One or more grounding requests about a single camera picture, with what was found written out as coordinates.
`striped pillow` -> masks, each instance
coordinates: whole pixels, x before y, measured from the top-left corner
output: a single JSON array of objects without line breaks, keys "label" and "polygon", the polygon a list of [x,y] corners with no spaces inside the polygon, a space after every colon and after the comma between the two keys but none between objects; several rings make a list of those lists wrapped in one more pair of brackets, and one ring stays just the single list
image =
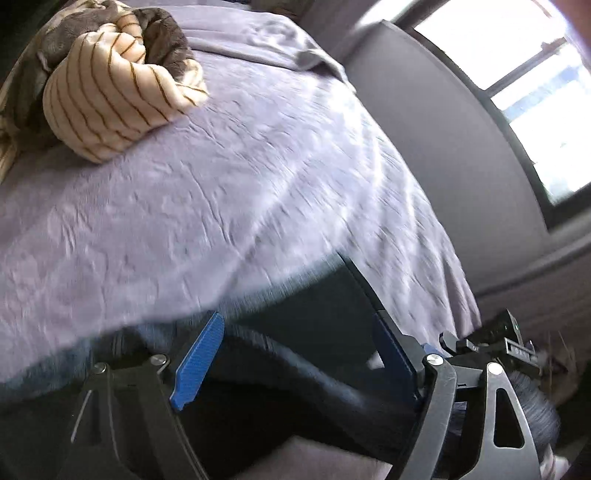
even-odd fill
[{"label": "striped pillow", "polygon": [[176,82],[164,67],[144,64],[145,55],[131,12],[78,37],[43,92],[43,112],[56,137],[102,163],[207,99],[195,60],[184,61],[185,74]]}]

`bed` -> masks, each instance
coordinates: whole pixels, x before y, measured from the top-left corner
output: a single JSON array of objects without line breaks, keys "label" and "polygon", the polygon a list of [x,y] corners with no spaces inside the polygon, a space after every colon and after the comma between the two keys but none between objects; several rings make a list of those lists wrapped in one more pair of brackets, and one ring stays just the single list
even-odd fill
[{"label": "bed", "polygon": [[477,327],[448,236],[342,68],[284,17],[158,3],[210,99],[100,167],[64,145],[15,163],[0,185],[0,382],[123,327],[210,309],[240,321],[237,304],[297,290],[337,252],[420,342]]}]

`metal screw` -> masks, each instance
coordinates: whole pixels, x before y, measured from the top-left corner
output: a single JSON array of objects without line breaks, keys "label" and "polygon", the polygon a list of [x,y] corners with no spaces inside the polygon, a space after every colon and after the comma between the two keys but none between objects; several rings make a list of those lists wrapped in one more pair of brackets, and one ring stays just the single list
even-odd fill
[{"label": "metal screw", "polygon": [[98,362],[97,364],[94,364],[90,370],[95,375],[103,374],[107,370],[107,364],[104,362]]},{"label": "metal screw", "polygon": [[501,364],[491,362],[487,366],[488,371],[493,375],[501,375],[503,373],[503,367]]},{"label": "metal screw", "polygon": [[150,363],[152,365],[154,365],[155,367],[159,367],[160,365],[164,365],[166,363],[166,355],[164,355],[163,353],[158,353],[156,355],[152,355],[152,357],[150,357]]},{"label": "metal screw", "polygon": [[443,358],[440,355],[432,353],[431,355],[427,355],[427,362],[434,367],[438,367],[439,365],[443,365]]}]

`window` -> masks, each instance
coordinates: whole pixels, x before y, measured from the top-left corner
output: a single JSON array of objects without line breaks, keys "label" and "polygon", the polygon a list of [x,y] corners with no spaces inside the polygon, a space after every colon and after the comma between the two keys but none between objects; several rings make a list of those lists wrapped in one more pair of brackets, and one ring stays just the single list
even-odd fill
[{"label": "window", "polygon": [[397,25],[491,113],[549,228],[591,206],[591,73],[548,0],[421,0]]}]

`window frame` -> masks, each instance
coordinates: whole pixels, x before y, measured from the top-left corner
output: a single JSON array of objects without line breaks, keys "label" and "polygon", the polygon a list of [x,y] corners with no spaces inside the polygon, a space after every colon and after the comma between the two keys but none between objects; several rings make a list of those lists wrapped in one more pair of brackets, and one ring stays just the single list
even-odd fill
[{"label": "window frame", "polygon": [[448,3],[450,0],[418,0],[415,4],[410,6],[395,22],[398,28],[404,30],[408,35],[417,40],[423,47],[433,53],[452,73],[458,77],[464,85],[471,91],[480,104],[491,116],[496,126],[499,128],[509,146],[513,150],[519,164],[523,168],[525,176],[530,183],[534,192],[536,201],[540,207],[540,212],[544,219],[544,223],[548,231],[559,227],[560,225],[570,221],[575,216],[583,213],[591,207],[591,183],[580,188],[569,197],[561,200],[557,204],[550,201],[548,193],[544,184],[540,180],[538,173],[535,170],[534,163],[530,156],[525,151],[521,141],[516,133],[511,128],[509,122],[503,115],[502,111],[493,103],[492,97],[505,89],[511,83],[521,78],[534,67],[541,64],[544,60],[549,59],[554,53],[564,44],[567,43],[565,38],[559,38],[550,44],[547,44],[541,52],[537,53],[529,60],[518,66],[513,71],[509,72],[503,78],[499,79],[486,90],[476,86],[470,77],[450,58],[443,50],[436,46],[424,35],[420,34],[415,27],[426,20],[440,7]]}]

